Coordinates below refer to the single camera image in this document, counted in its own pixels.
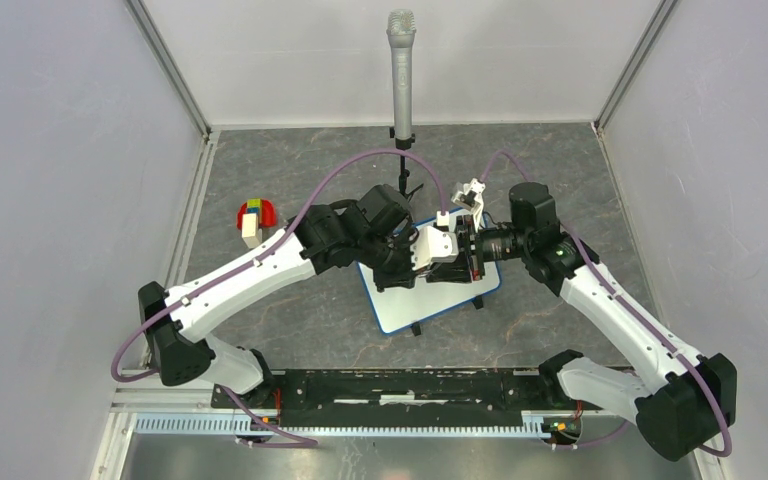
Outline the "blue framed whiteboard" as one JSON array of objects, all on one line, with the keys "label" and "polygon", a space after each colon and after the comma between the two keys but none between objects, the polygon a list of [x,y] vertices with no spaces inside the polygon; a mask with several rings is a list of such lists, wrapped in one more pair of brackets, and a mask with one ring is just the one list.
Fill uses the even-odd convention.
[{"label": "blue framed whiteboard", "polygon": [[496,263],[485,266],[485,275],[471,283],[428,283],[419,278],[411,289],[388,288],[379,293],[373,282],[373,272],[362,264],[356,265],[379,330],[392,335],[424,320],[442,315],[479,296],[491,294],[501,286],[501,273]]}]

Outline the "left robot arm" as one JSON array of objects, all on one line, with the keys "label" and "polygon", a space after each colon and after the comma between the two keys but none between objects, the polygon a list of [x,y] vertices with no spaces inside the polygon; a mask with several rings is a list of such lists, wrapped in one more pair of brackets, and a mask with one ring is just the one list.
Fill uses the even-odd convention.
[{"label": "left robot arm", "polygon": [[260,352],[232,346],[214,330],[284,287],[331,268],[362,264],[387,287],[412,286],[408,200],[389,185],[359,200],[314,204],[263,245],[186,284],[156,281],[137,293],[151,372],[167,387],[203,378],[232,389],[250,407],[266,405],[274,381]]}]

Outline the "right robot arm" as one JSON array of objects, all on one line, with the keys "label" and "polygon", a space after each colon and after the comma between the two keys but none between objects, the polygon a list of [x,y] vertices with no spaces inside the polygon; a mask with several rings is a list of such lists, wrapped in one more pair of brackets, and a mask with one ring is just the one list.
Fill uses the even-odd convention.
[{"label": "right robot arm", "polygon": [[548,188],[523,182],[508,194],[511,218],[480,224],[483,185],[456,196],[466,213],[439,213],[412,245],[416,272],[433,282],[474,282],[489,262],[520,260],[528,274],[583,314],[625,357],[629,372],[604,367],[575,350],[540,364],[537,392],[551,408],[579,401],[635,425],[647,444],[676,461],[694,450],[725,458],[733,451],[737,370],[707,356],[663,326],[615,279],[598,255],[557,216]]}]

